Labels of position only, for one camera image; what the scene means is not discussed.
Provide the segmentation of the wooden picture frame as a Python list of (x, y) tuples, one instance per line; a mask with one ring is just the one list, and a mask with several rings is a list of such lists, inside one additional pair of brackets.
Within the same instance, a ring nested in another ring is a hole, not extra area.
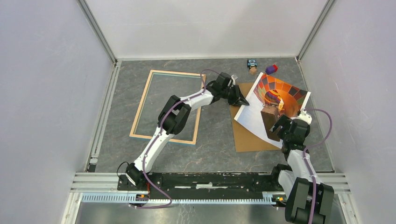
[(198, 73), (151, 70), (129, 136), (151, 139), (170, 96), (182, 98), (195, 94), (203, 88), (204, 79), (205, 75)]

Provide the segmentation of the brown cardboard backing board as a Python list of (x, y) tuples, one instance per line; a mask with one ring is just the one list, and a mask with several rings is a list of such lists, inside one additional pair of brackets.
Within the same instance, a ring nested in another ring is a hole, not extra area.
[(237, 121), (234, 120), (239, 106), (230, 106), (231, 122), (233, 129), (233, 137), (235, 150), (237, 153), (260, 152), (260, 151), (280, 151), (280, 148), (260, 139)]

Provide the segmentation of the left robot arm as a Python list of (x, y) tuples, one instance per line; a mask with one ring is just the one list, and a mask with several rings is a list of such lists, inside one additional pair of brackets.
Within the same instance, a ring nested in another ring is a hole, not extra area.
[(190, 113), (198, 108), (211, 105), (220, 99), (226, 99), (231, 106), (249, 106), (235, 77), (221, 72), (215, 80), (205, 83), (203, 74), (199, 74), (203, 87), (196, 93), (185, 97), (170, 96), (158, 115), (154, 135), (143, 152), (126, 168), (126, 177), (135, 190), (143, 189), (148, 182), (148, 173), (165, 145), (184, 128)]

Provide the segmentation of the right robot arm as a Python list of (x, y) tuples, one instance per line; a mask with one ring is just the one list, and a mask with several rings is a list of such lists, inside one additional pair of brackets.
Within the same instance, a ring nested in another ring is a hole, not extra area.
[(287, 161), (287, 165), (274, 167), (269, 181), (273, 189), (285, 192), (285, 220), (293, 224), (328, 224), (334, 189), (318, 177), (304, 145), (310, 124), (283, 115), (270, 131), (282, 141), (281, 152)]

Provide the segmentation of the hot air balloon photo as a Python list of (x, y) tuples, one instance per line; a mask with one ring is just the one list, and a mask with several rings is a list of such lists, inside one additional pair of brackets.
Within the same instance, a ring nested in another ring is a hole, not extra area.
[(242, 105), (234, 120), (250, 133), (280, 149), (282, 140), (270, 128), (285, 115), (291, 119), (305, 109), (311, 92), (295, 87), (271, 75), (260, 73), (245, 99), (249, 105)]

